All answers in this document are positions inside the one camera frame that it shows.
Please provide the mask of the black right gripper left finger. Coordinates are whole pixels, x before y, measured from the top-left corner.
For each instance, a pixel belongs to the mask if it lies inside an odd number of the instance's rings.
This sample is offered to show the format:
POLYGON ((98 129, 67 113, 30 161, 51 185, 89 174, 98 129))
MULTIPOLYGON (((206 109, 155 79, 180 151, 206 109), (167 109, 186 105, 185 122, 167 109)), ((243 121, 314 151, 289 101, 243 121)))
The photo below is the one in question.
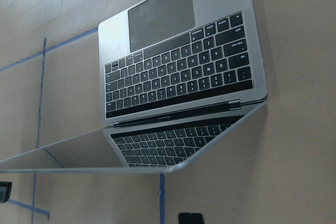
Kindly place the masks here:
POLYGON ((12 182, 0 182, 0 203, 6 203, 11 195, 12 182))

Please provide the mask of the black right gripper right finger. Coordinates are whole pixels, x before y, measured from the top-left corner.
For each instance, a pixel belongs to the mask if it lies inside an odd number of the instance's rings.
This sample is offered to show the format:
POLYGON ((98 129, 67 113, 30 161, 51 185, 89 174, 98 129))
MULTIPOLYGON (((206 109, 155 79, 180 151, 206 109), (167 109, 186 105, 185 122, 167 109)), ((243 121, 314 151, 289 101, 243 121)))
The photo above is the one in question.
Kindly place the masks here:
POLYGON ((179 224, 204 224, 201 213, 182 212, 178 214, 179 224))

